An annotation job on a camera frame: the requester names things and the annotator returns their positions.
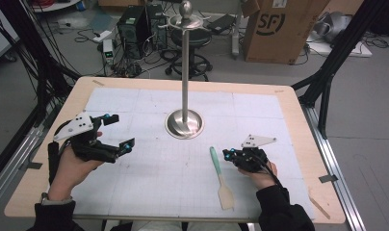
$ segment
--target hand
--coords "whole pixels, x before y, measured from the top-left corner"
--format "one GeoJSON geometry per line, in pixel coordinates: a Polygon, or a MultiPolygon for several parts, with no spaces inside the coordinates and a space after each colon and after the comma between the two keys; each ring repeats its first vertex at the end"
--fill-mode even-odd
{"type": "Polygon", "coordinates": [[[72,189],[83,182],[87,176],[103,162],[83,161],[75,156],[71,145],[66,147],[60,159],[56,176],[48,191],[49,200],[65,200],[71,198],[72,189]]]}
{"type": "MultiPolygon", "coordinates": [[[[274,175],[277,174],[276,165],[272,162],[268,162],[267,166],[271,168],[274,175]]],[[[271,175],[266,171],[262,170],[256,173],[251,173],[245,170],[238,168],[238,170],[246,176],[249,176],[251,180],[254,182],[255,186],[258,190],[265,189],[266,187],[275,185],[271,175]]]]}

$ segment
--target white paper sheet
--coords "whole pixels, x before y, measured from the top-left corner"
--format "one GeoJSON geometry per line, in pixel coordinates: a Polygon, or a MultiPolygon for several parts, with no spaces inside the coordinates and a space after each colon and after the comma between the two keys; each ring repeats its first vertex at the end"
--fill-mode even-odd
{"type": "Polygon", "coordinates": [[[118,114],[119,122],[101,126],[109,145],[135,138],[133,151],[105,164],[78,186],[75,214],[162,218],[258,218],[256,188],[222,156],[241,149],[249,134],[276,138],[262,146],[276,163],[278,178],[290,190],[291,202],[314,213],[276,96],[228,92],[189,92],[189,108],[200,113],[203,132],[192,140],[168,134],[165,119],[182,106],[181,92],[99,88],[86,106],[90,116],[118,114]],[[235,197],[222,210],[218,176],[209,147],[218,151],[223,178],[235,197]]]}

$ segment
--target computer tower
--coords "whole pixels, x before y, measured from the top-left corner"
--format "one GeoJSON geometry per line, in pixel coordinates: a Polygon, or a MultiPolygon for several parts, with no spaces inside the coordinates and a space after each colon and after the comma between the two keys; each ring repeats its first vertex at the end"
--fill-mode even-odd
{"type": "Polygon", "coordinates": [[[167,18],[163,14],[162,5],[153,4],[146,6],[149,18],[150,32],[152,34],[152,47],[154,50],[162,50],[168,47],[167,28],[158,26],[166,25],[167,18]]]}
{"type": "Polygon", "coordinates": [[[145,6],[128,6],[117,23],[117,28],[125,52],[134,54],[131,57],[134,59],[143,57],[143,43],[151,36],[145,6]]]}

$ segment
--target person's right hand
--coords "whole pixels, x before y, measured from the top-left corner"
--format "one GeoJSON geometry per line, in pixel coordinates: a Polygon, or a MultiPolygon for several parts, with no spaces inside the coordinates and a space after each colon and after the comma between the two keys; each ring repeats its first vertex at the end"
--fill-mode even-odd
{"type": "MultiPolygon", "coordinates": [[[[274,163],[268,162],[267,166],[271,168],[274,175],[277,174],[276,165],[274,163]]],[[[262,190],[265,189],[266,187],[275,185],[275,182],[273,181],[271,175],[266,170],[262,170],[255,173],[248,172],[240,168],[238,168],[238,170],[243,175],[249,176],[254,182],[258,190],[262,190]]]]}

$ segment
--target power strip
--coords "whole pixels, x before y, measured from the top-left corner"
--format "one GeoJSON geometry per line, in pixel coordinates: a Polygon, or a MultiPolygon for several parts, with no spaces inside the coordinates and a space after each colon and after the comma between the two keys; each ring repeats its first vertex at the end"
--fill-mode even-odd
{"type": "Polygon", "coordinates": [[[94,41],[102,41],[104,38],[106,38],[108,35],[110,35],[112,32],[110,31],[104,31],[103,33],[99,34],[99,37],[93,38],[94,41]]]}

